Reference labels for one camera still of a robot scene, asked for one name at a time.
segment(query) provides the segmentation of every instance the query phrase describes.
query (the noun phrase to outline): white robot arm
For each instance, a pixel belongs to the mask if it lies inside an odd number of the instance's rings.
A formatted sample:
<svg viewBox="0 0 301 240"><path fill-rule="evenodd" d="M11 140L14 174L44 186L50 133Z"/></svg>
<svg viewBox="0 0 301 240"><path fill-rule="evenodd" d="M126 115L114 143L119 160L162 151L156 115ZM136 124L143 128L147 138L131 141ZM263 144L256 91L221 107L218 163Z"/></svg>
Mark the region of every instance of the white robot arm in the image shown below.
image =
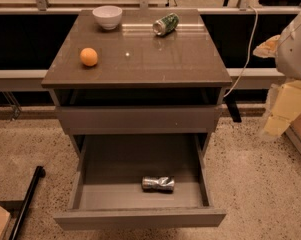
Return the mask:
<svg viewBox="0 0 301 240"><path fill-rule="evenodd" d="M275 58L277 70L289 79L276 89L277 97L266 112L262 130L268 136L280 137L301 114L301 12L280 36L268 39L253 54Z"/></svg>

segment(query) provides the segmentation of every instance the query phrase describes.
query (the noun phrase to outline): silver can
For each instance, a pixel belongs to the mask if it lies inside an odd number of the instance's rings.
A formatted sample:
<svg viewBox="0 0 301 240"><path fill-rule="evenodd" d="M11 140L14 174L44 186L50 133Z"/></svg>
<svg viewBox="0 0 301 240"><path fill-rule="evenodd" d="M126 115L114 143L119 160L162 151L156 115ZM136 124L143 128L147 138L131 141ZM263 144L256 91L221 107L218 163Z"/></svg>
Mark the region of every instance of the silver can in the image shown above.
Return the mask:
<svg viewBox="0 0 301 240"><path fill-rule="evenodd" d="M153 31L158 36L164 36L174 30L179 23L179 17L175 13L170 13L169 15L157 20L153 23Z"/></svg>
<svg viewBox="0 0 301 240"><path fill-rule="evenodd" d="M142 189L173 192L174 177L143 177Z"/></svg>

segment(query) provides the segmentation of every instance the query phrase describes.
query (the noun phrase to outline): bowl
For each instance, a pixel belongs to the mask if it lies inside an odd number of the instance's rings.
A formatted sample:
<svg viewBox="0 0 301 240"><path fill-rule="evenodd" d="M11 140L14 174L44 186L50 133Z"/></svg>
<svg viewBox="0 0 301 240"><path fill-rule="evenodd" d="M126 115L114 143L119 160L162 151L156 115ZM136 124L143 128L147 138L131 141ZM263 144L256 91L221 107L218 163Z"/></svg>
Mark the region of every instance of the bowl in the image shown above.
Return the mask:
<svg viewBox="0 0 301 240"><path fill-rule="evenodd" d="M92 14L96 22L104 29L111 30L117 27L122 18L122 9L117 6L105 5L95 8Z"/></svg>

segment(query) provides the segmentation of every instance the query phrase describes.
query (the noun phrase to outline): floor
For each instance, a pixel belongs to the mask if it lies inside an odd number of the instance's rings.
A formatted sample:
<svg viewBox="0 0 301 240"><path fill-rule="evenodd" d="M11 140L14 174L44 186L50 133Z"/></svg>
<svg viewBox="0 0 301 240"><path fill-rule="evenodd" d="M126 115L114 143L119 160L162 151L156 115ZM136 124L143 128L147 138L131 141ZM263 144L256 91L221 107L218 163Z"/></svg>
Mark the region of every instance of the floor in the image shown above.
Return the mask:
<svg viewBox="0 0 301 240"><path fill-rule="evenodd" d="M78 159L52 109L29 108L15 121L0 109L0 200L23 199L36 166L46 170L19 239L301 240L301 155L286 136L259 136L258 113L242 123L224 114L209 143L211 198L227 212L219 227L63 231L53 214L67 208Z"/></svg>

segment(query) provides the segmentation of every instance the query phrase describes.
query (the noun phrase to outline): closed drawer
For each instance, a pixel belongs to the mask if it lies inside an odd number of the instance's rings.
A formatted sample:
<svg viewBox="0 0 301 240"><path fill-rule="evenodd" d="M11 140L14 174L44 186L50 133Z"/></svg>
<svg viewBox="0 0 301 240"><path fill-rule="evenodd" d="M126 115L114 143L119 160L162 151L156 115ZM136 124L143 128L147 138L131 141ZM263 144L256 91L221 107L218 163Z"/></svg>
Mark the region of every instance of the closed drawer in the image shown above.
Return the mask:
<svg viewBox="0 0 301 240"><path fill-rule="evenodd" d="M67 134L194 133L214 131L218 106L58 107Z"/></svg>
<svg viewBox="0 0 301 240"><path fill-rule="evenodd" d="M87 136L65 230L218 226L225 211L208 199L195 134ZM174 176L172 193L144 192L144 176Z"/></svg>

